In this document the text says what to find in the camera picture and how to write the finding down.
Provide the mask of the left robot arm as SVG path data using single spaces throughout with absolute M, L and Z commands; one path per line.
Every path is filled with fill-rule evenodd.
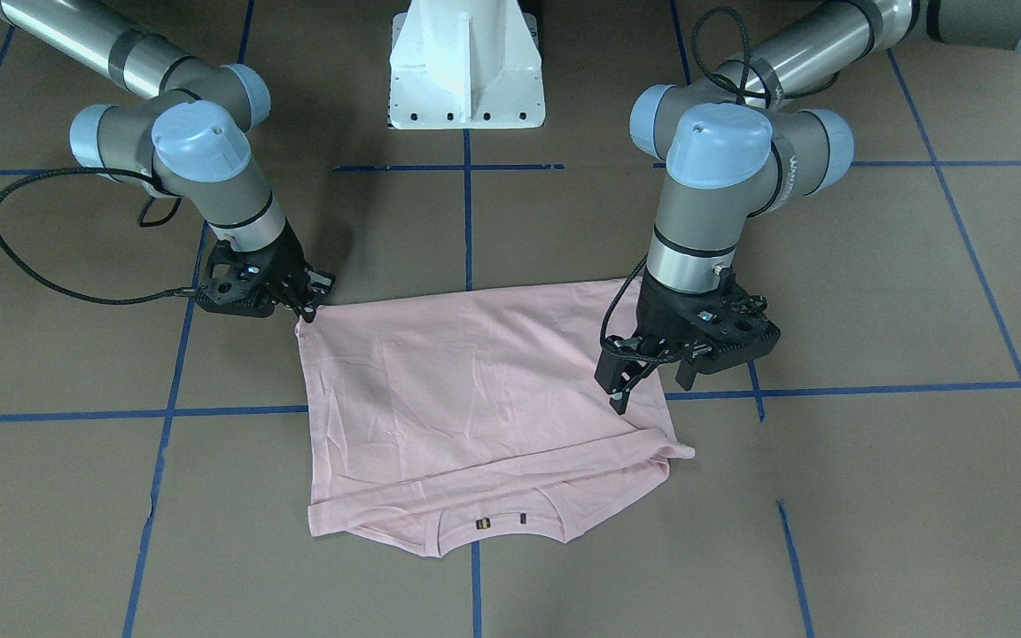
M 822 109 L 783 104 L 829 88 L 872 52 L 919 33 L 962 47 L 1021 53 L 1021 1 L 822 1 L 752 45 L 740 13 L 742 51 L 700 80 L 644 90 L 629 114 L 636 148 L 666 178 L 647 255 L 633 271 L 641 288 L 635 332 L 603 334 L 596 382 L 617 413 L 660 366 L 676 364 L 690 389 L 712 375 L 769 355 L 781 330 L 767 300 L 748 293 L 733 266 L 745 223 L 839 181 L 855 154 L 850 126 Z

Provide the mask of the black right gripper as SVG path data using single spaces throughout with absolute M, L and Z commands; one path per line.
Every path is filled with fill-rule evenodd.
M 230 242 L 216 241 L 195 287 L 195 302 L 211 314 L 255 318 L 284 306 L 312 323 L 321 295 L 328 295 L 335 282 L 335 275 L 308 265 L 295 231 L 284 226 L 272 243 L 256 251 L 236 251 Z

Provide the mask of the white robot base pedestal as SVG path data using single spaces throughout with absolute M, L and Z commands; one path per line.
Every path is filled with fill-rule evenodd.
M 542 127 L 539 1 L 412 1 L 392 19 L 386 117 L 398 130 Z

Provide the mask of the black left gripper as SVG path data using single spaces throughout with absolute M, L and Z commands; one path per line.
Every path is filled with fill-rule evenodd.
M 607 392 L 609 407 L 627 412 L 629 396 L 659 366 L 678 363 L 675 383 L 692 392 L 700 373 L 741 366 L 773 351 L 781 338 L 767 318 L 768 302 L 749 294 L 732 267 L 720 271 L 714 288 L 681 293 L 647 272 L 640 283 L 632 338 L 604 336 L 595 380 Z

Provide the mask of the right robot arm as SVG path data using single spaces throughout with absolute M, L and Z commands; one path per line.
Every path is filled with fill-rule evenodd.
M 309 266 L 247 140 L 270 113 L 259 73 L 209 65 L 97 1 L 0 1 L 0 20 L 141 98 L 134 106 L 82 109 L 69 130 L 77 166 L 19 179 L 0 191 L 0 206 L 42 179 L 140 182 L 151 198 L 191 202 L 216 238 L 201 279 L 161 298 L 194 299 L 212 314 L 269 316 L 281 306 L 303 322 L 317 318 L 335 277 Z M 1 230 L 0 247 L 35 276 Z

